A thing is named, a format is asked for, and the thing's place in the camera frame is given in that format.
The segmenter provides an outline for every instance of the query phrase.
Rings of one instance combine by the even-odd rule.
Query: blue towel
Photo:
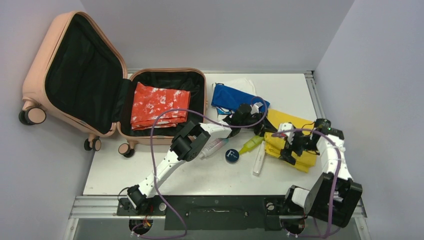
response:
[[[215,90],[213,91],[213,97],[212,102],[210,103],[213,107],[217,108],[225,108],[232,111],[236,111],[240,104],[255,104],[255,103],[262,103],[260,98],[255,98],[254,95],[245,93],[243,91],[234,89],[229,86],[225,86],[222,84],[217,84],[215,86]],[[265,101],[266,106],[269,108],[270,103],[268,101]],[[259,108],[260,112],[265,111],[265,107],[261,106]]]

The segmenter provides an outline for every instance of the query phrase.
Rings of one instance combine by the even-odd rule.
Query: yellow-green bottle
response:
[[[262,141],[265,138],[263,136],[259,136],[256,135],[254,137],[252,137],[249,141],[247,141],[243,147],[241,148],[241,150],[238,152],[240,155],[244,154],[245,152],[250,152],[252,151],[254,148],[256,148],[259,144],[262,143]]]

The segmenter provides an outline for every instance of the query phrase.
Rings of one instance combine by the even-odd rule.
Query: folded clothing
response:
[[[254,97],[255,96],[252,94],[248,94],[222,84],[217,84],[215,86],[215,90],[213,91],[212,102],[210,104],[213,107],[236,111],[241,104],[250,105],[255,103],[263,103],[260,98]],[[270,103],[268,101],[265,101],[265,103],[266,106],[269,108]],[[264,112],[265,107],[261,106],[259,108],[259,111]]]
[[[189,102],[189,91],[144,86],[139,82],[134,92],[131,128],[150,129],[161,113],[170,109],[188,109]],[[177,124],[187,121],[187,115],[186,111],[167,112],[160,117],[154,127],[176,127]]]
[[[296,128],[300,128],[305,124],[310,124],[311,121],[292,116],[274,109],[268,109],[268,115],[267,118],[269,122],[276,128],[279,127],[282,123],[292,123]],[[265,151],[268,155],[273,156],[275,158],[280,157],[280,151],[282,148],[284,148],[284,145],[286,144],[286,141],[283,138],[279,137],[273,137],[272,133],[266,132],[265,133]],[[315,154],[311,154],[309,152],[304,151],[301,156],[298,156],[296,153],[292,152],[291,155],[296,159],[296,163],[294,165],[291,165],[288,162],[289,166],[293,166],[295,169],[308,173],[309,168],[315,166],[315,162],[317,160],[317,156]]]

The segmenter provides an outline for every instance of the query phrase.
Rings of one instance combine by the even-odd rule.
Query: white wall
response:
[[[0,239],[63,238],[75,195],[82,193],[92,152],[85,135],[52,117],[18,121],[22,84],[53,18],[83,10],[79,0],[0,3]]]
[[[312,70],[353,0],[81,0],[130,69]]]
[[[422,239],[424,1],[356,0],[315,72],[373,240]]]

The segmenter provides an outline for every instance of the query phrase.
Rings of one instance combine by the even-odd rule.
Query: open suitcase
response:
[[[197,69],[150,68],[127,77],[123,58],[90,16],[79,11],[61,14],[51,23],[23,83],[19,121],[41,124],[47,112],[88,133],[87,151],[100,150],[99,137],[117,129],[127,140],[118,151],[131,157],[137,143],[150,144],[151,129],[133,131],[130,124],[138,82],[190,91],[188,108],[205,114],[205,76]],[[187,121],[199,123],[203,118],[189,113]],[[153,144],[171,144],[183,127],[155,128]]]

